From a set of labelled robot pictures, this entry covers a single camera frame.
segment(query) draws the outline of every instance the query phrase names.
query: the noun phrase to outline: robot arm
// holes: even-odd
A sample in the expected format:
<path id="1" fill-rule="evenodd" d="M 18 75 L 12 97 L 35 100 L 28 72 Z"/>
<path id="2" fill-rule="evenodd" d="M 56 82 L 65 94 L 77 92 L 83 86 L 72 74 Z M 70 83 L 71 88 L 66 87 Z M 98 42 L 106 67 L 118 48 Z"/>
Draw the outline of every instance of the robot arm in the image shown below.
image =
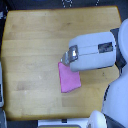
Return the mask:
<path id="1" fill-rule="evenodd" d="M 122 23 L 116 41 L 111 32 L 81 35 L 72 39 L 69 51 L 63 55 L 61 62 L 70 66 L 71 71 L 104 68 L 116 62 L 120 77 L 109 84 L 102 113 L 92 112 L 87 127 L 128 127 L 128 19 Z"/>

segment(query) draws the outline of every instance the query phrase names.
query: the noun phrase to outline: pink towel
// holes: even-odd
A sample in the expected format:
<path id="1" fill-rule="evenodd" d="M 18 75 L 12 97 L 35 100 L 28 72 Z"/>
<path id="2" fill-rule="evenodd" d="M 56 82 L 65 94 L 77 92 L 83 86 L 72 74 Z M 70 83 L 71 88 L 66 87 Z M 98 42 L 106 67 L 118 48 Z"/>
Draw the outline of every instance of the pink towel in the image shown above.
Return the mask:
<path id="1" fill-rule="evenodd" d="M 76 88 L 81 87 L 79 72 L 72 72 L 70 67 L 58 63 L 61 92 L 70 92 Z"/>

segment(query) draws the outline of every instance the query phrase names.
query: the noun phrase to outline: wood grain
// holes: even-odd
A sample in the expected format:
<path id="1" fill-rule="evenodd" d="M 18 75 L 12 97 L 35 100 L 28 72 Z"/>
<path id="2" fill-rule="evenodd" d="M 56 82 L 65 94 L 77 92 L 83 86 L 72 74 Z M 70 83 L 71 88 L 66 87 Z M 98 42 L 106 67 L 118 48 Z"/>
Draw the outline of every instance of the wood grain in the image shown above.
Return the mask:
<path id="1" fill-rule="evenodd" d="M 7 119 L 78 118 L 101 111 L 117 68 L 81 72 L 82 87 L 62 94 L 58 62 L 70 39 L 120 24 L 116 7 L 10 11 L 1 53 Z"/>

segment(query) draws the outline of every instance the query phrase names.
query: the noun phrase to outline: white plastic casing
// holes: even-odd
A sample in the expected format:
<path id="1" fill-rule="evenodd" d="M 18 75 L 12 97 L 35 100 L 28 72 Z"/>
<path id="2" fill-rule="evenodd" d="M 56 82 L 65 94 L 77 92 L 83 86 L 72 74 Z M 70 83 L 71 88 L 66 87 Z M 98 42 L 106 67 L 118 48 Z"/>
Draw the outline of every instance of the white plastic casing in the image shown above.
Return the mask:
<path id="1" fill-rule="evenodd" d="M 102 112 L 128 128 L 128 19 L 119 29 L 118 43 L 127 64 L 120 77 L 110 84 Z"/>
<path id="2" fill-rule="evenodd" d="M 86 128 L 107 128 L 105 116 L 99 111 L 93 111 L 88 119 Z"/>
<path id="3" fill-rule="evenodd" d="M 99 53 L 98 45 L 109 42 L 112 42 L 113 51 Z M 70 63 L 71 71 L 109 67 L 116 61 L 116 43 L 111 32 L 78 36 L 69 42 L 69 48 L 74 45 L 78 47 L 78 59 Z"/>

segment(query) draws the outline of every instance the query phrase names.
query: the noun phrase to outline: wooden table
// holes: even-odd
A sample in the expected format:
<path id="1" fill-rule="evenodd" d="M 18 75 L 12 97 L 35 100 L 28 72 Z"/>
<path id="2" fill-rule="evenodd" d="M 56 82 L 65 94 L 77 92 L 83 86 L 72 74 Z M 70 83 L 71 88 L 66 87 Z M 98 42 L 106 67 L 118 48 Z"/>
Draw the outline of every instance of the wooden table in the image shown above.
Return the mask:
<path id="1" fill-rule="evenodd" d="M 116 7 L 10 11 L 1 53 L 7 119 L 78 118 L 101 111 L 117 68 L 81 72 L 82 87 L 62 94 L 58 62 L 70 39 L 120 24 Z"/>

